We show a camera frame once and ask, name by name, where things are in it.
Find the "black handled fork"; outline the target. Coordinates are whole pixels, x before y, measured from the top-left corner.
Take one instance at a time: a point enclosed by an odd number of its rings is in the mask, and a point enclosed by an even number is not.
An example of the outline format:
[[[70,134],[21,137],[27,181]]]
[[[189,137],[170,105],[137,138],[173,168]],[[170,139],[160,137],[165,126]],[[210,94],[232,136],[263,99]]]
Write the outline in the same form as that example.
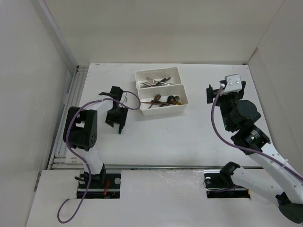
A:
[[[141,88],[145,88],[145,87],[153,87],[153,83],[150,82],[141,83]]]

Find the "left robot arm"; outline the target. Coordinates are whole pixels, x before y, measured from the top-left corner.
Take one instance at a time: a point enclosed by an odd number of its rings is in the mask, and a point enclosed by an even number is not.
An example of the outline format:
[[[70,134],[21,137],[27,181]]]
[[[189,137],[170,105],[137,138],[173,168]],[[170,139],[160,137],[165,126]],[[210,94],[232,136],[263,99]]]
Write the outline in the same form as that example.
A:
[[[118,133],[122,133],[128,110],[131,109],[121,102],[125,93],[120,87],[112,86],[110,92],[99,94],[104,98],[90,101],[81,107],[72,106],[68,110],[63,141],[68,150],[84,163],[84,173],[79,180],[85,184],[91,183],[99,188],[106,182],[105,165],[94,148],[98,140],[98,108],[104,101],[112,102],[105,123],[111,127],[117,124]]]

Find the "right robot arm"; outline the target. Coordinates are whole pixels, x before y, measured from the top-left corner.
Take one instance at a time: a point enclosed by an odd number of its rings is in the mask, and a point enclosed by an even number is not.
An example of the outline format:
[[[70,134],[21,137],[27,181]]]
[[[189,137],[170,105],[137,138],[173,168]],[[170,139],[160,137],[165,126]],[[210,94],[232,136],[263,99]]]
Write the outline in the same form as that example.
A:
[[[212,86],[206,89],[206,102],[212,104],[211,124],[223,143],[257,162],[272,180],[250,174],[240,165],[229,162],[220,170],[219,180],[223,188],[219,192],[237,186],[249,189],[271,201],[290,221],[302,224],[303,177],[254,124],[260,113],[251,101],[243,99],[245,85],[243,81],[239,88],[229,91],[228,83],[222,80],[219,89]]]

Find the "black measuring spoon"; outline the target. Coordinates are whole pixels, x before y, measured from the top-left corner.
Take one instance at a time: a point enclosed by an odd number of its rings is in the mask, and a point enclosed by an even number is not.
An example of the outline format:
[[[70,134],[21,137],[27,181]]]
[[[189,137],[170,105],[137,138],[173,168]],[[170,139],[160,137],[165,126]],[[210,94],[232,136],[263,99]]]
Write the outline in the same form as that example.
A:
[[[156,104],[157,105],[161,105],[161,104],[166,104],[166,103],[170,103],[170,102],[176,102],[176,99],[174,96],[168,96],[167,101],[166,102],[160,102],[158,101]]]

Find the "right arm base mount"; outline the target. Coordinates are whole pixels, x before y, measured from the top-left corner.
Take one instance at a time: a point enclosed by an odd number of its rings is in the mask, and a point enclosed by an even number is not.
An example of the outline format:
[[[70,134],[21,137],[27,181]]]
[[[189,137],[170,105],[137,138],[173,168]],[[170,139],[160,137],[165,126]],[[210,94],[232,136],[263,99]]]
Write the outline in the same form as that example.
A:
[[[240,165],[229,162],[222,169],[206,170],[203,181],[206,197],[208,199],[250,199],[248,189],[235,185],[232,182],[231,175],[238,168],[240,168]]]

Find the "white plastic bin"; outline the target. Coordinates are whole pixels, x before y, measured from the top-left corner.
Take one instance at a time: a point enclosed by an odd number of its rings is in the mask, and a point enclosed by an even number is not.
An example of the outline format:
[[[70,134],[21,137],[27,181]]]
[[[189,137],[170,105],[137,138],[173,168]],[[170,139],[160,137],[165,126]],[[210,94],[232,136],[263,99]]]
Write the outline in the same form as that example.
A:
[[[148,83],[147,77],[160,81],[164,78],[170,78],[167,83],[169,84],[181,84],[181,78],[177,67],[153,69],[153,70],[142,70],[135,72],[136,88],[140,89],[144,86],[143,83]]]
[[[142,88],[138,90],[138,97],[145,117],[181,113],[188,105],[182,84]]]

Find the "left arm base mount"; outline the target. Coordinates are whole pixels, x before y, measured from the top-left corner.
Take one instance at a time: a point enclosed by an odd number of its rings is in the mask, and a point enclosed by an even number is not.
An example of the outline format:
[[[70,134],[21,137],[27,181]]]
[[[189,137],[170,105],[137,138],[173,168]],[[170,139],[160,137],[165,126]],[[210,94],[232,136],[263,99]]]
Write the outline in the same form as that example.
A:
[[[76,197],[81,199],[85,194],[88,185],[89,175],[81,172],[79,176],[74,177],[78,181]],[[102,173],[101,178],[92,175],[89,188],[85,194],[85,199],[119,199],[122,175],[121,171],[109,169]]]

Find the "gold fork green handle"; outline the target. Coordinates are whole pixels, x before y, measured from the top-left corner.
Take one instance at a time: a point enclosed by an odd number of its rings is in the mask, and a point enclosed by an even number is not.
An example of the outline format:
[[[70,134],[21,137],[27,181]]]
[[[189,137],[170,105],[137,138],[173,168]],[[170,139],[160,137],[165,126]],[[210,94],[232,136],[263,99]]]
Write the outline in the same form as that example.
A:
[[[163,82],[163,81],[156,81],[156,80],[153,80],[153,86],[156,87],[156,86],[161,86],[161,85],[169,85],[168,83],[166,82]]]

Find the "silver fork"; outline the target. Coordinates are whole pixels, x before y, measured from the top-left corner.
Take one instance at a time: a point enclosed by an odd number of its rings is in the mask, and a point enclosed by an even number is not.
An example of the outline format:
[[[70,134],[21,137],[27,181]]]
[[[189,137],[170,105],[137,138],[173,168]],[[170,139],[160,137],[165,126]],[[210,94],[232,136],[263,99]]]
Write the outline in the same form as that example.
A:
[[[152,81],[147,81],[147,82],[143,82],[140,85],[140,88],[147,88],[147,87],[158,87],[158,86],[162,86],[163,83],[162,82],[152,82]]]

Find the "silver spoon copper handle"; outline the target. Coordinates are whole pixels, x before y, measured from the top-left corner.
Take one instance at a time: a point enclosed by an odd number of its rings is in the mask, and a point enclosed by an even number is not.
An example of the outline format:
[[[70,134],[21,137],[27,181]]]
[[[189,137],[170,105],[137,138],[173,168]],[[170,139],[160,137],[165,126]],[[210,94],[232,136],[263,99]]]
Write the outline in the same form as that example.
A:
[[[179,96],[174,96],[175,99],[176,99],[176,102],[179,102],[180,101],[180,97]]]

